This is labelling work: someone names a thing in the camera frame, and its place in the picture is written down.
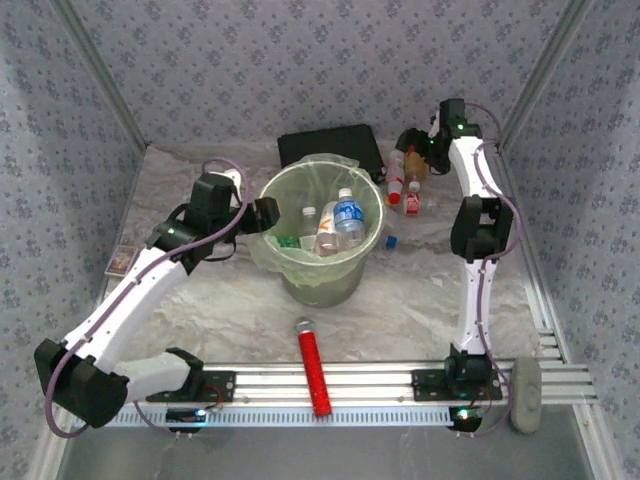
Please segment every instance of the red cylinder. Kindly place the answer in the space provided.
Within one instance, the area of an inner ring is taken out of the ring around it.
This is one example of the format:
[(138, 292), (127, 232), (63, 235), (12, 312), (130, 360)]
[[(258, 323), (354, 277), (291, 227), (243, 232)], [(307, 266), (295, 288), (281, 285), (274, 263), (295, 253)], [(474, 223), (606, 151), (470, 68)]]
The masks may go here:
[(313, 410), (317, 416), (329, 415), (331, 414), (331, 402), (329, 401), (327, 383), (322, 371), (316, 336), (312, 331), (308, 330), (300, 333), (298, 340), (300, 341), (304, 369), (307, 373), (307, 383), (309, 384)]

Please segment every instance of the metal bracket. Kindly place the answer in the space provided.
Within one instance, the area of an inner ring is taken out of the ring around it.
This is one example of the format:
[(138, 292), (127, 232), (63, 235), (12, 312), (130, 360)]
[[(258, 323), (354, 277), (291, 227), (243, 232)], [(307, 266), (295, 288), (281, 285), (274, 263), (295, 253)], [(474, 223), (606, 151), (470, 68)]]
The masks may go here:
[(160, 392), (147, 397), (149, 403), (231, 403), (236, 388), (236, 372), (204, 370), (198, 372), (199, 388)]
[(474, 392), (467, 388), (456, 388), (456, 384), (447, 381), (443, 369), (439, 370), (413, 370), (411, 372), (411, 385), (413, 387), (413, 399), (416, 402), (435, 402), (451, 400), (502, 400), (500, 381), (495, 370), (491, 371), (486, 385), (480, 385)]

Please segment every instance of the blue bottle cap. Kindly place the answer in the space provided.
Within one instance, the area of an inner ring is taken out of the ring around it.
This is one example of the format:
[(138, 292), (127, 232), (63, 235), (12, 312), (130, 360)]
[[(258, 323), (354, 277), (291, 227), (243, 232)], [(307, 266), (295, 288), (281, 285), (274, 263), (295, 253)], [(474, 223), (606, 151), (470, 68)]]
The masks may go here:
[(393, 235), (389, 235), (389, 237), (387, 238), (387, 243), (386, 243), (386, 247), (389, 250), (393, 250), (394, 248), (396, 248), (396, 244), (398, 243), (398, 239), (396, 237), (394, 237)]

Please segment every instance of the trash bin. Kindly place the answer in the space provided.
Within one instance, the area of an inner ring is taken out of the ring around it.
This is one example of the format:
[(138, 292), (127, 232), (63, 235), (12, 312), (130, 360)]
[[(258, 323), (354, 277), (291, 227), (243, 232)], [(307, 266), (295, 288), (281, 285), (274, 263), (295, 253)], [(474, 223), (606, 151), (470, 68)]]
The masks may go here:
[[(326, 203), (338, 200), (341, 188), (350, 188), (362, 207), (367, 236), (360, 247), (319, 257), (278, 244), (276, 237), (297, 236), (304, 207), (320, 213)], [(332, 307), (349, 298), (360, 283), (366, 254), (376, 245), (386, 214), (382, 193), (369, 174), (355, 160), (339, 155), (308, 155), (278, 173), (260, 196), (278, 201), (280, 220), (268, 232), (249, 239), (254, 262), (280, 273), (287, 292), (305, 305)]]

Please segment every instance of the gray sponge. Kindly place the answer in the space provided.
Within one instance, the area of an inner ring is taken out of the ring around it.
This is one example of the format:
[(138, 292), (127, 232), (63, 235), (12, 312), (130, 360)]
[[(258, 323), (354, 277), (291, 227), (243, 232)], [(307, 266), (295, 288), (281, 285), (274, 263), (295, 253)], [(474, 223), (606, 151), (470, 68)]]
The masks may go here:
[(542, 371), (535, 358), (517, 358), (511, 373), (511, 423), (521, 433), (535, 433), (542, 415)]

